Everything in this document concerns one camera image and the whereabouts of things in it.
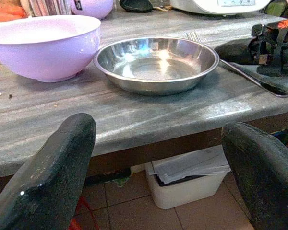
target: marble countertop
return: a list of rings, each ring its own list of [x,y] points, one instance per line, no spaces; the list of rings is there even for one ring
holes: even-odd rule
[[[254,24],[278,20],[257,12],[224,18],[175,10],[118,10],[102,21],[101,46],[141,36],[186,38],[186,32],[196,30],[204,43],[215,47],[249,37]],[[288,79],[270,80],[288,90]],[[57,83],[27,79],[0,66],[0,177],[14,174],[64,119],[80,112],[96,120],[93,155],[101,155],[222,127],[228,121],[285,113],[288,98],[276,98],[221,64],[194,89],[171,96],[123,91],[92,62],[76,77]]]

